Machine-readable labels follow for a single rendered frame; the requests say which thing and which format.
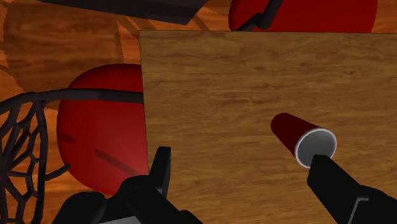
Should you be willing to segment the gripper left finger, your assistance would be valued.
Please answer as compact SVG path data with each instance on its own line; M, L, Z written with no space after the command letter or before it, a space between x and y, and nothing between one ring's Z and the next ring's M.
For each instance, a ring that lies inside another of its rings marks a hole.
M108 199L99 192L70 196L52 224L203 224L167 200L170 176L171 148L161 146L148 175L127 178Z

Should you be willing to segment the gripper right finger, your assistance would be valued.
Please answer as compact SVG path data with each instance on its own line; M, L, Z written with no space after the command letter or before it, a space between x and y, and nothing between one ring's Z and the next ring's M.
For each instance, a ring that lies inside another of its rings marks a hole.
M397 224L397 199L359 184L326 155L314 155L307 184L337 224Z

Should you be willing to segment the red plastic cup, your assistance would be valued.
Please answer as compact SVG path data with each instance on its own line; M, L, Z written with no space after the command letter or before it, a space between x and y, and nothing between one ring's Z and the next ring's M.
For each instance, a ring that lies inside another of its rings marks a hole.
M314 155L332 158L336 152L337 138L332 131L289 113L275 115L270 128L302 167L309 168Z

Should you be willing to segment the wooden table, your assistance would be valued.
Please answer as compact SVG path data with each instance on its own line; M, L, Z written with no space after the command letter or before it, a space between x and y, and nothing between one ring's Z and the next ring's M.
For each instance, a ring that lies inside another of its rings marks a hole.
M333 131L334 161L397 198L397 34L143 31L148 153L204 224L335 224L270 123Z

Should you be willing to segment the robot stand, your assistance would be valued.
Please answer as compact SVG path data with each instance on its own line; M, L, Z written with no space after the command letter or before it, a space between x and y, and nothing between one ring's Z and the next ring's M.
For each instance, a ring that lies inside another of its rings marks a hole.
M38 0L87 10L186 25L208 0Z

